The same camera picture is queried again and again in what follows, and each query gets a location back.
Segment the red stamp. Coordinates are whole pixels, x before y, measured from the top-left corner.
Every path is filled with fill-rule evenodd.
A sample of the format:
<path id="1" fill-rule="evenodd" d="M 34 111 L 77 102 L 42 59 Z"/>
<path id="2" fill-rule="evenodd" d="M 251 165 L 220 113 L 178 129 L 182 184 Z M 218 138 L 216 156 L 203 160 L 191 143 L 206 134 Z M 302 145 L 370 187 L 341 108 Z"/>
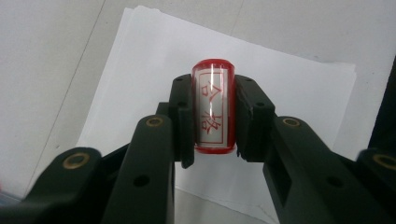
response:
<path id="1" fill-rule="evenodd" d="M 228 154 L 235 148 L 234 66 L 224 59 L 206 59 L 192 68 L 195 149 Z"/>

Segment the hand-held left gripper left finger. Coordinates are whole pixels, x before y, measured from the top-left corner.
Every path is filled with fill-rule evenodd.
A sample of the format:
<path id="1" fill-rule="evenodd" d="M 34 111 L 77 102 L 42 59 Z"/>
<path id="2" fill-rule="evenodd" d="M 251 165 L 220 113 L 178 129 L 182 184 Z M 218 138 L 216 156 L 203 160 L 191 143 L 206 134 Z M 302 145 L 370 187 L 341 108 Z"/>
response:
<path id="1" fill-rule="evenodd" d="M 194 163 L 191 75 L 175 78 L 169 101 L 138 121 L 102 224 L 174 224 L 177 161 Z"/>

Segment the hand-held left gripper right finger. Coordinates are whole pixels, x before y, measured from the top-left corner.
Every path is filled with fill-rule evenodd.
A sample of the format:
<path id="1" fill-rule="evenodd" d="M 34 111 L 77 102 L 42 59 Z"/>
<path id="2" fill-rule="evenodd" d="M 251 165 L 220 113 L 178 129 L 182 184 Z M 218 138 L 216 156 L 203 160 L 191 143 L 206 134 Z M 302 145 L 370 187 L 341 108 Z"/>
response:
<path id="1" fill-rule="evenodd" d="M 394 152 L 332 152 L 304 121 L 279 117 L 249 77 L 235 77 L 237 155 L 261 162 L 280 224 L 394 224 Z"/>

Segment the white paper sheets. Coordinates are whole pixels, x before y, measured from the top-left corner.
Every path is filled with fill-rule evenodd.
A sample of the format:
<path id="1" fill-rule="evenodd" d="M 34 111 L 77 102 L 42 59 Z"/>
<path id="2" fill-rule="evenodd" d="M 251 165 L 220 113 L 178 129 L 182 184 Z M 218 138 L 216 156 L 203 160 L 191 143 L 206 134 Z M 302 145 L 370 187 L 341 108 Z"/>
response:
<path id="1" fill-rule="evenodd" d="M 332 147 L 356 73 L 350 63 L 319 63 L 267 49 L 139 6 L 124 10 L 119 30 L 78 139 L 106 155 L 130 142 L 137 122 L 167 101 L 174 78 L 201 60 L 221 58 L 254 79 L 280 116 L 307 122 Z M 176 168 L 178 190 L 278 224 L 262 165 L 235 153 L 198 153 Z"/>

